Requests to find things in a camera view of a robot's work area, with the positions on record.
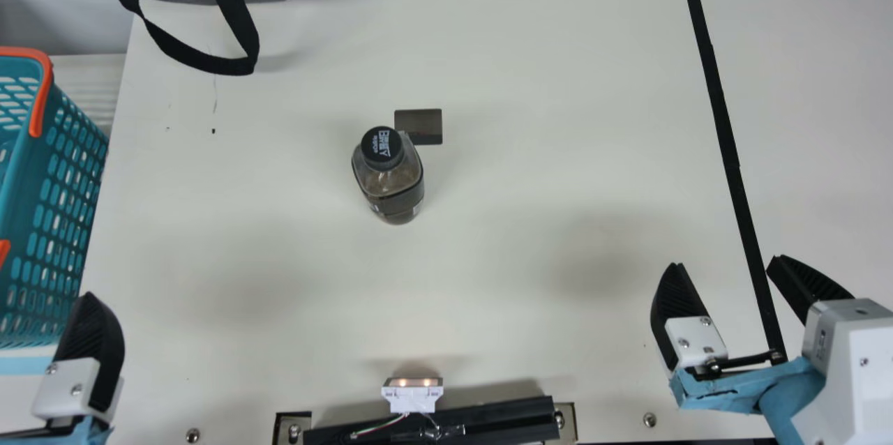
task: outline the black stripe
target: black stripe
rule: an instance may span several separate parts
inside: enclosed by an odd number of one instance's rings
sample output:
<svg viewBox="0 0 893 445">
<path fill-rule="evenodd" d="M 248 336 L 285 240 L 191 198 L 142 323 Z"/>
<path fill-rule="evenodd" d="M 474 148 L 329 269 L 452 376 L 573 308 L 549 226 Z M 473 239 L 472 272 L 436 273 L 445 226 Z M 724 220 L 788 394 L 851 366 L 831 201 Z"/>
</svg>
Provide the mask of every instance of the black stripe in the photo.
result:
<svg viewBox="0 0 893 445">
<path fill-rule="evenodd" d="M 714 110 L 716 137 L 720 143 L 720 153 L 723 155 L 728 193 L 731 194 L 731 204 L 737 219 L 737 231 L 741 235 L 744 257 L 747 260 L 747 269 L 750 270 L 753 292 L 756 293 L 756 305 L 760 309 L 766 342 L 769 344 L 769 350 L 780 355 L 772 359 L 772 365 L 777 365 L 788 361 L 788 354 L 784 349 L 784 339 L 781 337 L 781 328 L 779 328 L 778 317 L 775 315 L 775 305 L 772 304 L 772 292 L 769 290 L 769 280 L 766 279 L 766 272 L 763 269 L 763 257 L 760 255 L 760 245 L 756 240 L 756 229 L 753 228 L 750 207 L 747 206 L 735 136 L 731 130 L 731 120 L 728 118 L 728 108 L 723 95 L 723 83 L 720 80 L 720 70 L 716 65 L 714 46 L 710 42 L 704 6 L 702 6 L 701 0 L 688 0 L 688 2 L 691 25 L 695 29 L 695 39 L 698 41 L 698 51 L 701 53 L 701 66 L 704 67 L 707 94 L 710 96 L 710 106 Z"/>
</svg>

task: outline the bottle label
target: bottle label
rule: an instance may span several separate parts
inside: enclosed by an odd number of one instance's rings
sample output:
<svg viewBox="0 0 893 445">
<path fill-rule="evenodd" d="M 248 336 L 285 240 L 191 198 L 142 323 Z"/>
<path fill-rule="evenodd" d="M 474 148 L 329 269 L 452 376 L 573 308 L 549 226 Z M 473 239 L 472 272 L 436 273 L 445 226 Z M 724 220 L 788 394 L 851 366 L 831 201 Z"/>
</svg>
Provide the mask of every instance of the bottle label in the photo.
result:
<svg viewBox="0 0 893 445">
<path fill-rule="evenodd" d="M 381 130 L 373 136 L 373 152 L 379 156 L 390 157 L 390 130 Z"/>
</svg>

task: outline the led light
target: led light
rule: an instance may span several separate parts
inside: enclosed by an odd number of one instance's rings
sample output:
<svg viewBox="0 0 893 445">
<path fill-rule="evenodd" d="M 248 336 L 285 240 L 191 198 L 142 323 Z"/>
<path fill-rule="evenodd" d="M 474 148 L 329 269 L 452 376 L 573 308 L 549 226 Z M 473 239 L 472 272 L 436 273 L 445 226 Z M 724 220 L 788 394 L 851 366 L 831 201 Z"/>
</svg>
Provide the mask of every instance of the led light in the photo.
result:
<svg viewBox="0 0 893 445">
<path fill-rule="evenodd" d="M 385 381 L 386 388 L 430 388 L 444 385 L 441 378 L 399 378 L 392 377 Z"/>
<path fill-rule="evenodd" d="M 443 379 L 439 377 L 392 377 L 382 387 L 382 397 L 390 402 L 395 414 L 433 413 L 435 402 L 443 394 Z"/>
</svg>

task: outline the plastic basket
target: plastic basket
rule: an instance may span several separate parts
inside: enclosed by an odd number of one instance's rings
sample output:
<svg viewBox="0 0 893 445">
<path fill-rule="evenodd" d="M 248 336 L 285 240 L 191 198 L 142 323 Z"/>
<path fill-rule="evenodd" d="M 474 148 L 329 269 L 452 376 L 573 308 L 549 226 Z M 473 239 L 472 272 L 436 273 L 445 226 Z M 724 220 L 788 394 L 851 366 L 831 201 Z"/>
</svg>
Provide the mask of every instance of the plastic basket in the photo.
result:
<svg viewBox="0 0 893 445">
<path fill-rule="evenodd" d="M 77 293 L 108 138 L 49 57 L 0 47 L 0 349 L 57 341 Z"/>
</svg>

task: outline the white tabletop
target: white tabletop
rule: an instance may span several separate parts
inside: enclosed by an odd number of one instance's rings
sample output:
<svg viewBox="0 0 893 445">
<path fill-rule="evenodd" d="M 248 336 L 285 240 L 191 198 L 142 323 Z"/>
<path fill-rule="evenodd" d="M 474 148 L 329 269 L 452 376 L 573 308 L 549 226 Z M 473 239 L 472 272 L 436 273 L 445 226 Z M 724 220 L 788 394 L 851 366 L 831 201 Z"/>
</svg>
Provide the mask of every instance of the white tabletop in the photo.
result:
<svg viewBox="0 0 893 445">
<path fill-rule="evenodd" d="M 893 3 L 702 3 L 763 258 L 893 308 Z M 802 325 L 775 303 L 795 354 Z"/>
<path fill-rule="evenodd" d="M 214 9 L 144 9 L 239 53 Z M 82 287 L 128 343 L 112 443 L 179 443 L 190 427 L 206 443 L 265 442 L 280 411 L 383 416 L 379 385 L 414 370 L 443 376 L 444 406 L 574 401 L 584 442 L 769 434 L 762 417 L 676 410 L 648 325 L 657 280 L 681 261 L 731 354 L 765 348 L 685 0 L 252 12 L 251 77 L 178 66 L 135 23 Z M 444 145 L 420 149 L 424 210 L 383 225 L 351 149 L 393 110 L 429 107 L 444 109 Z M 767 260 L 813 264 L 767 244 L 758 216 Z M 26 405 L 36 379 L 17 384 Z M 21 425 L 0 413 L 0 429 Z"/>
</svg>

